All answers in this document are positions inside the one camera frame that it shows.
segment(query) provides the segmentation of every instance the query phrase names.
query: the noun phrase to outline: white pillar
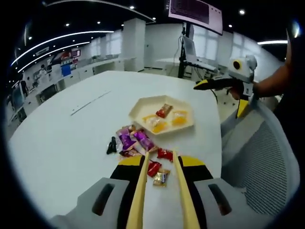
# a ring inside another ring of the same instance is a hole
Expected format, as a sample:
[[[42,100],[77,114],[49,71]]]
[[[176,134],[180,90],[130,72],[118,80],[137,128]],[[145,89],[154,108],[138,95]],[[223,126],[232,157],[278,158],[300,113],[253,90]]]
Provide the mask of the white pillar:
[[[122,57],[136,58],[134,71],[144,69],[144,43],[146,22],[138,18],[124,22]]]

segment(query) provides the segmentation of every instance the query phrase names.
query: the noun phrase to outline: black small object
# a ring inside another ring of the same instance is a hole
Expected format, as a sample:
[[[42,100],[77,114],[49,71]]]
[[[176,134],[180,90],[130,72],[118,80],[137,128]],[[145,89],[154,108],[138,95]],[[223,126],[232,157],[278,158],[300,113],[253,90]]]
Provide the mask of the black small object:
[[[106,154],[116,153],[116,140],[115,137],[111,137],[111,142],[108,145]]]

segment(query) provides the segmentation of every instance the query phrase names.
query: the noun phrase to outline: beige tray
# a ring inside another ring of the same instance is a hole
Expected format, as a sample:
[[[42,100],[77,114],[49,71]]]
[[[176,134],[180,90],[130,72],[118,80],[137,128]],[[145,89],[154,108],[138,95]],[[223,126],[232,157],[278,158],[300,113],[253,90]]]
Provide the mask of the beige tray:
[[[163,131],[156,134],[156,133],[151,131],[151,128],[143,121],[142,118],[155,114],[158,110],[161,109],[161,107],[164,104],[172,105],[173,109],[170,111],[170,113],[165,118],[165,120],[168,124],[166,130],[163,130]],[[185,125],[172,126],[173,111],[177,111],[177,110],[185,110],[185,111],[188,112],[187,123]],[[180,101],[178,99],[171,98],[171,97],[166,96],[166,95],[139,99],[138,102],[133,107],[133,109],[130,111],[129,117],[134,122],[141,125],[142,127],[144,127],[146,130],[148,130],[149,132],[151,132],[154,135],[168,133],[168,132],[171,132],[171,131],[184,129],[186,127],[194,125],[194,115],[193,115],[192,107],[186,102]]]

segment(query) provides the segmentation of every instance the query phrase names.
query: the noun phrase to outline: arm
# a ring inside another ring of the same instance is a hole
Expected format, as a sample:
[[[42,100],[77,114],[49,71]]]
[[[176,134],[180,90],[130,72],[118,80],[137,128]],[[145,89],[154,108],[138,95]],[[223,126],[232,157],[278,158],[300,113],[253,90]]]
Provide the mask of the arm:
[[[259,97],[269,97],[282,94],[291,82],[291,44],[288,40],[286,61],[272,76],[255,83],[254,87]]]

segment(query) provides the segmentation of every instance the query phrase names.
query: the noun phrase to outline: mesh chair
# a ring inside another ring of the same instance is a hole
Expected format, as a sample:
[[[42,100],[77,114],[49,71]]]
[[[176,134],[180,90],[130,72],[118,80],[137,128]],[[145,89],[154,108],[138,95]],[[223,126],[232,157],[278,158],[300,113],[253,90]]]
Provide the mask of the mesh chair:
[[[247,204],[256,213],[275,216],[299,186],[299,166],[275,115],[260,101],[250,106],[244,119],[232,114],[222,124],[221,177],[245,188]]]

